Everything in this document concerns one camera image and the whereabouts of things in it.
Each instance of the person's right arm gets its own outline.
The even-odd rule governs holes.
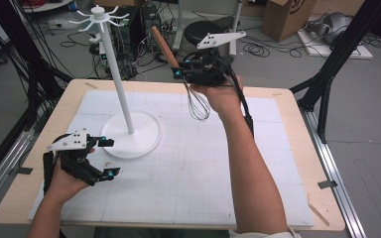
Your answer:
[[[192,88],[208,98],[225,129],[236,232],[287,232],[281,196],[243,118],[235,89],[196,85]]]

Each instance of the human hand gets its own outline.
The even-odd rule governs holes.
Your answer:
[[[45,198],[58,204],[64,204],[86,187],[88,187],[86,182],[76,179],[63,171],[61,169],[61,159],[58,159],[51,185],[46,192]]]
[[[243,90],[241,77],[237,75],[237,81]],[[208,99],[211,108],[218,113],[219,116],[234,114],[240,112],[240,99],[236,89],[230,82],[226,81],[220,86],[202,86],[191,84],[190,88],[196,92],[202,93]]]

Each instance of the brown handle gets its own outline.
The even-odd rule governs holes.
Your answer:
[[[166,57],[170,67],[179,67],[178,61],[176,60],[175,56],[173,56],[172,51],[170,51],[170,48],[160,34],[159,29],[157,29],[156,26],[153,26],[151,27],[151,31],[153,32],[153,36],[156,38],[156,42],[162,50],[163,55]]]

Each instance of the white round base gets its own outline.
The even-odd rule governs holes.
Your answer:
[[[129,134],[123,113],[119,113],[104,125],[102,136],[114,140],[113,147],[104,149],[120,159],[137,159],[152,152],[162,139],[159,121],[151,114],[141,111],[131,113],[134,134]]]

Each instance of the person's left arm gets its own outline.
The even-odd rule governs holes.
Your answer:
[[[61,162],[58,160],[51,185],[36,211],[27,237],[59,238],[64,203],[87,186],[88,184],[84,181],[63,171]]]

